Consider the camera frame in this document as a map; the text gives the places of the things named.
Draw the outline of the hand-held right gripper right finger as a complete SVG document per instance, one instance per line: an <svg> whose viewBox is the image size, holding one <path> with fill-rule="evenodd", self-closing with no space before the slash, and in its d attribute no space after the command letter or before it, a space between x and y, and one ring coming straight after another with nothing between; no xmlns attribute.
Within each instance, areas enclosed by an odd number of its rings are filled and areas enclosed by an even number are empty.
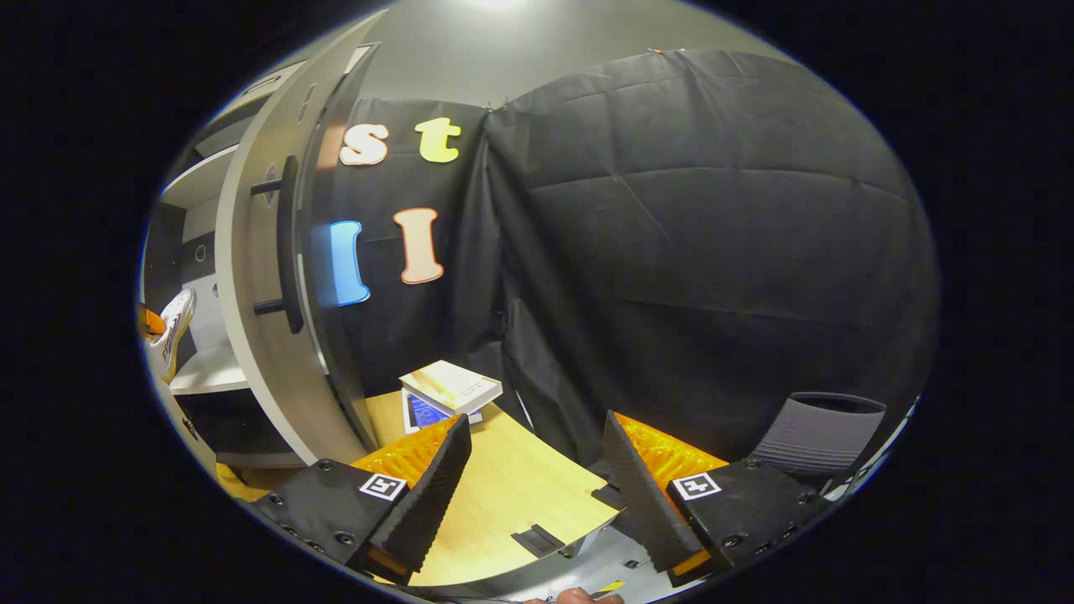
<svg viewBox="0 0 1074 604"><path fill-rule="evenodd" d="M633 538L674 587L752 565L830 507L774 464L724 461L613 409L603 455Z"/></svg>

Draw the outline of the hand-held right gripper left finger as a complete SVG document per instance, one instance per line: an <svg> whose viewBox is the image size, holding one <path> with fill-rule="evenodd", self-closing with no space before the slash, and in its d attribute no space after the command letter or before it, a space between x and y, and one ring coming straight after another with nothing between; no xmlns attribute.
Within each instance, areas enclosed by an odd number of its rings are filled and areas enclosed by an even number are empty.
<svg viewBox="0 0 1074 604"><path fill-rule="evenodd" d="M469 419L452 416L350 464L321 459L253 512L339 565L405 586L425 565L469 456Z"/></svg>

